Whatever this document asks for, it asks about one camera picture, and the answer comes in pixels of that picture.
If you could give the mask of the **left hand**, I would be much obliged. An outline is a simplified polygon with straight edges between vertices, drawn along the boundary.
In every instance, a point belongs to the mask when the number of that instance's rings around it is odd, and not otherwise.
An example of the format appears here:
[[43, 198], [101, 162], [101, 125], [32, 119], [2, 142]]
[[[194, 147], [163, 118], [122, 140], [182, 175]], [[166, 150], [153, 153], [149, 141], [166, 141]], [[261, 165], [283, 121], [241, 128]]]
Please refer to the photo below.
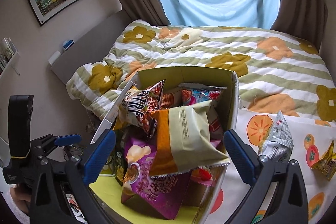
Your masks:
[[26, 193], [20, 186], [10, 188], [10, 195], [16, 206], [24, 212], [26, 215], [29, 214], [29, 207], [31, 202], [31, 195]]

